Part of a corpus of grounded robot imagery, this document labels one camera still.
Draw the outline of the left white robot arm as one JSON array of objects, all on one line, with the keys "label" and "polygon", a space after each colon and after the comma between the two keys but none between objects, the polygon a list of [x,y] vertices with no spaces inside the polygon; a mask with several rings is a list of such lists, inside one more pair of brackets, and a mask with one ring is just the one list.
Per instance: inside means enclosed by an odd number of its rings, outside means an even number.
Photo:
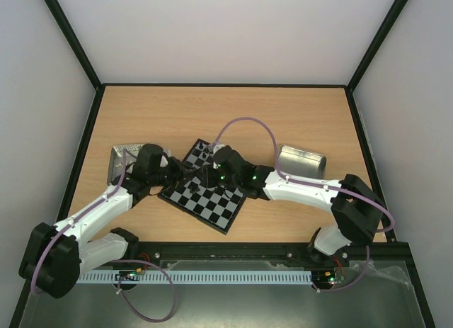
[{"label": "left white robot arm", "polygon": [[119,215],[133,209],[154,187],[171,188],[187,174],[183,163],[155,144],[112,149],[107,188],[77,213],[49,225],[41,222],[30,233],[19,276],[34,295],[65,296],[79,276],[113,260],[134,256],[138,238],[114,229],[94,236]]}]

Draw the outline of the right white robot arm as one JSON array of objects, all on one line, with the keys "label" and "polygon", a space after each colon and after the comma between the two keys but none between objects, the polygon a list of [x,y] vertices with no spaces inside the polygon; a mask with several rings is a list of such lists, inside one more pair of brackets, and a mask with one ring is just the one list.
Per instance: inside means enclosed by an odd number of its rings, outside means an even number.
[{"label": "right white robot arm", "polygon": [[213,162],[200,173],[205,188],[237,188],[248,198],[285,200],[308,205],[334,217],[334,224],[318,228],[307,254],[319,266],[349,244],[369,246],[378,231],[382,200],[358,176],[323,180],[284,174],[275,167],[247,162],[229,145],[217,145]]}]

